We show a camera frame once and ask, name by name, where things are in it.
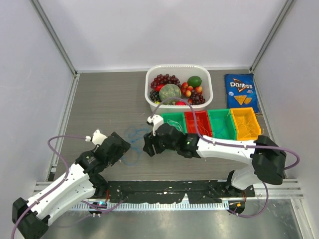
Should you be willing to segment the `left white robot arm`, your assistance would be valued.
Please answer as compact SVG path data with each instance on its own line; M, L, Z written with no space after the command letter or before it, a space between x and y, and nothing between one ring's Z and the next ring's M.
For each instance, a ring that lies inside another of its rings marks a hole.
M93 143L94 148L81 153L73 164L65 163L65 173L36 195L14 201L12 238L19 231L25 239L39 239L74 205L105 196L109 186L100 172L120 160L131 145L117 133L106 136L99 129L79 139Z

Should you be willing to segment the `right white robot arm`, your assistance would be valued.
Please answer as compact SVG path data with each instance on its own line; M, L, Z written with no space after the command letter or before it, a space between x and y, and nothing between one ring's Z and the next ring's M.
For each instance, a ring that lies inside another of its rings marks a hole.
M246 164L240 170L231 171L227 177L225 191L232 197L259 182L271 185L281 185L283 182L287 155L264 135L246 141L218 139L183 133L164 123L157 130L145 134L144 142L143 151L149 156L172 150L185 158L215 157Z

